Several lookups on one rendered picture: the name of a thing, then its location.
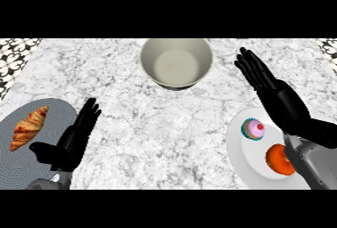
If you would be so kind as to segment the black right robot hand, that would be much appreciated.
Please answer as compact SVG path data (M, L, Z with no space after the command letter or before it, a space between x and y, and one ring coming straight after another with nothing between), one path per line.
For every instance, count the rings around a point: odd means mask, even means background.
M239 48L234 66L239 68L270 120L282 131L320 146L337 148L337 125L310 117L307 106L292 87L277 79L258 56Z

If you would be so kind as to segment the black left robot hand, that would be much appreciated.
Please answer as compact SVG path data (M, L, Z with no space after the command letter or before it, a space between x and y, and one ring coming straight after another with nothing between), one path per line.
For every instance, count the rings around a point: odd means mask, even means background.
M78 113L73 124L66 128L57 144L33 142L29 150L33 152L36 161L48 164L51 171L72 172L82 159L89 133L101 114L94 98L88 98Z

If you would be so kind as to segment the white plate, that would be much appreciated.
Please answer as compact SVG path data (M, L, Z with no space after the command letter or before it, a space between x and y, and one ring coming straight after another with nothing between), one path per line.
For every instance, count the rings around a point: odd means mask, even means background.
M259 140L245 138L240 126L253 118L262 125L264 135ZM225 150L234 172L246 187L253 190L308 190L298 173L280 175L273 172L265 162L265 152L273 144L283 144L282 130L273 124L262 108L242 110L233 117L225 133Z

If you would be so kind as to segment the pale grey bowl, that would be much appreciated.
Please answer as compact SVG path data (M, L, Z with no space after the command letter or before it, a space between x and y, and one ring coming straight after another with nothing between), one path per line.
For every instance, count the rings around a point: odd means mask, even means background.
M152 81L178 91L206 76L212 64L211 47L203 38L149 38L138 59Z

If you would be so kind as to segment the brown croissant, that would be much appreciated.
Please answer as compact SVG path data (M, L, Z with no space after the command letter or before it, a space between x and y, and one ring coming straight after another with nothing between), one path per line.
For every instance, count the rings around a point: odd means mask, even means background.
M10 142L10 151L16 151L39 133L44 125L48 106L41 106L29 115L16 123L13 128L13 138Z

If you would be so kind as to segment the pink cupcake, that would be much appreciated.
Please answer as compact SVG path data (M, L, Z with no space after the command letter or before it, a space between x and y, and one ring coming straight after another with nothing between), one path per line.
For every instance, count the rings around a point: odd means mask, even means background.
M246 139L258 141L264 135L262 123L255 118L248 118L242 123L240 133Z

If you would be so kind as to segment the grey round placemat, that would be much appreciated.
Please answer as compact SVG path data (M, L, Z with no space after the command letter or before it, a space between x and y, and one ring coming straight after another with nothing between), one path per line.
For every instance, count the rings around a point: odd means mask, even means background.
M75 122L75 109L67 102L54 98L26 103L0 120L0 190L21 190L38 178L50 179L54 176L50 166L36 161L27 144L10 151L16 123L41 106L47 106L48 111L41 131L30 143L55 144L61 133Z

